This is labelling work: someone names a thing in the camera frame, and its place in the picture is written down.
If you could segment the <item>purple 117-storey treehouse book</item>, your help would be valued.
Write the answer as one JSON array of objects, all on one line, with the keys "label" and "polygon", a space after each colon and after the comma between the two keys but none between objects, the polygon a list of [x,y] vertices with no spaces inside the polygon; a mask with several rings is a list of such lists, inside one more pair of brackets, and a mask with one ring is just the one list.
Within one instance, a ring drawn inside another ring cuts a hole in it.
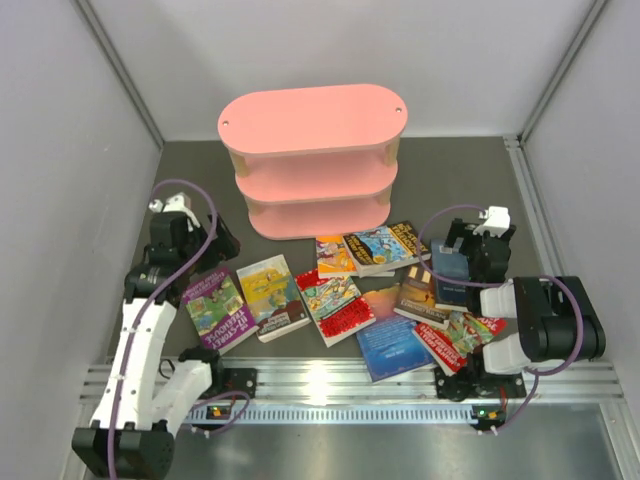
[{"label": "purple 117-storey treehouse book", "polygon": [[226,267],[191,284],[182,302],[202,345],[220,354],[258,331],[258,324]]}]

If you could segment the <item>yellow Brideshead Revisited book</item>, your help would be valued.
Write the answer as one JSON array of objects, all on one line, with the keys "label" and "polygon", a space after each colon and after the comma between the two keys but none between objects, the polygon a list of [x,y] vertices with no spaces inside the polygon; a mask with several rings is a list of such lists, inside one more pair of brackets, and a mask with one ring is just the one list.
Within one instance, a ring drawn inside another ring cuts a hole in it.
[{"label": "yellow Brideshead Revisited book", "polygon": [[311,322],[285,257],[280,254],[236,271],[244,299],[268,343]]}]

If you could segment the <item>169-storey treehouse book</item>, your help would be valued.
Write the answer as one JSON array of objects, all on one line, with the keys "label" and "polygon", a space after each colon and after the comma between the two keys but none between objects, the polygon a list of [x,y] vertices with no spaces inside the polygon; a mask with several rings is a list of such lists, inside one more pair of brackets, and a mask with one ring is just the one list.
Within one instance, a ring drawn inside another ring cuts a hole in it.
[{"label": "169-storey treehouse book", "polygon": [[359,277],[395,271],[431,258],[431,251],[409,221],[350,233],[343,236],[343,241]]}]

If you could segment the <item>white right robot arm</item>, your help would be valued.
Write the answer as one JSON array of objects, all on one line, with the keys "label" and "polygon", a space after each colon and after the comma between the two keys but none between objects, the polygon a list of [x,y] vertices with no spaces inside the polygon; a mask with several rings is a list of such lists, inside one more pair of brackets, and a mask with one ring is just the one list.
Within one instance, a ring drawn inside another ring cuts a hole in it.
[{"label": "white right robot arm", "polygon": [[439,367],[436,391],[441,399],[510,400],[527,394],[522,373],[534,363],[595,360],[606,349],[606,335],[582,281],[576,276],[507,278],[509,221],[452,221],[444,242],[465,256],[468,271],[461,280],[467,305],[477,317],[513,320],[515,333],[463,354],[460,371]]}]

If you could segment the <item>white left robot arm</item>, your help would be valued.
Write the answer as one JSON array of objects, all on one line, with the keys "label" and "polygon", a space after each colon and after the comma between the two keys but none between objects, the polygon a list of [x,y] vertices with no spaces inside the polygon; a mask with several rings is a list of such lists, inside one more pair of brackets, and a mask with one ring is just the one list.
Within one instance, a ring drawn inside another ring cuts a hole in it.
[{"label": "white left robot arm", "polygon": [[122,326],[111,372],[88,426],[71,446],[102,479],[163,479],[180,426],[203,395],[225,388],[217,351],[187,349],[170,380],[155,387],[164,343],[189,280],[236,257],[239,241],[218,215],[204,228],[182,211],[156,213],[151,241],[124,280]]}]

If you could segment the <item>brown dark cover book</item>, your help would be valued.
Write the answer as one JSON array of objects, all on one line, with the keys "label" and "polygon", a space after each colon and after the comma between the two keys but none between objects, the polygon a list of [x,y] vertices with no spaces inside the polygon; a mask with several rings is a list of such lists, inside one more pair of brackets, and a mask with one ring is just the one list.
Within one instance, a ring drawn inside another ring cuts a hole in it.
[{"label": "brown dark cover book", "polygon": [[408,268],[393,311],[406,318],[446,330],[450,310],[436,307],[435,284],[431,274],[419,265]]}]

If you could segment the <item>red green treehouse book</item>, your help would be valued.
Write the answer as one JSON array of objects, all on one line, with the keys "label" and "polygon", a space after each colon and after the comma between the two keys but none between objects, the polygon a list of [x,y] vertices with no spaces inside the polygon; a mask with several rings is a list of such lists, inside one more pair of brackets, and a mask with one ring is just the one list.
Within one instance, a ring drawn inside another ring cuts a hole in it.
[{"label": "red green treehouse book", "polygon": [[454,311],[444,330],[419,323],[413,335],[426,348],[446,376],[467,366],[467,357],[492,342],[507,326],[504,318],[475,317]]}]

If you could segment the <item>orange Roald Dahl book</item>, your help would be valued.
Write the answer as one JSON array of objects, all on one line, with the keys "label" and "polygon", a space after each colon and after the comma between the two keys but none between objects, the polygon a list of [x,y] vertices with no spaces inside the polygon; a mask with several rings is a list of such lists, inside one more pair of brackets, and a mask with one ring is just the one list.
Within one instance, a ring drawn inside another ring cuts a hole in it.
[{"label": "orange Roald Dahl book", "polygon": [[320,278],[359,276],[344,236],[321,236],[315,239],[317,271]]}]

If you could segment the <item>pink three-tier shelf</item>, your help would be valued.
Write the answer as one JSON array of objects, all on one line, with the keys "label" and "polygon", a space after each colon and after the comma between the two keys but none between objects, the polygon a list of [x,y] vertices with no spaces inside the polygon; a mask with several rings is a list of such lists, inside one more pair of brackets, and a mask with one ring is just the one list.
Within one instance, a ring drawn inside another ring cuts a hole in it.
[{"label": "pink three-tier shelf", "polygon": [[348,84],[248,93],[217,126],[251,226],[292,240],[386,222],[407,123],[393,90]]}]

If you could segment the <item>blue orange paperback book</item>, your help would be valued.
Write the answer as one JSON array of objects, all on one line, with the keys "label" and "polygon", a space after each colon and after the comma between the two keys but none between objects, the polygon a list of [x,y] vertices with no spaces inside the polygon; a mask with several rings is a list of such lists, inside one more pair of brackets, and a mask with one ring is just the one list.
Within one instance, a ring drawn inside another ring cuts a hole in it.
[{"label": "blue orange paperback book", "polygon": [[400,286],[369,291],[363,298],[376,320],[356,333],[356,339],[373,383],[433,363],[429,351],[414,336],[417,321],[394,311]]}]

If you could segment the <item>aluminium mounting rail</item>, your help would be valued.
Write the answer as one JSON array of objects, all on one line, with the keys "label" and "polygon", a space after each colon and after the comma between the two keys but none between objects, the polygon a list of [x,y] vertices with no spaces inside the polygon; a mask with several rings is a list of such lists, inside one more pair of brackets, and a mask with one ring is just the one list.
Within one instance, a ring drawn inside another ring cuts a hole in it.
[{"label": "aluminium mounting rail", "polygon": [[[269,424],[472,424],[482,414],[506,405],[513,395],[482,393],[461,402],[440,399],[432,366],[391,379],[371,381],[363,360],[228,358],[232,369],[253,368],[254,398],[241,423]],[[525,374],[520,384],[534,388],[540,405],[621,403],[624,394],[613,366],[605,361],[576,362],[563,372],[535,382]]]}]

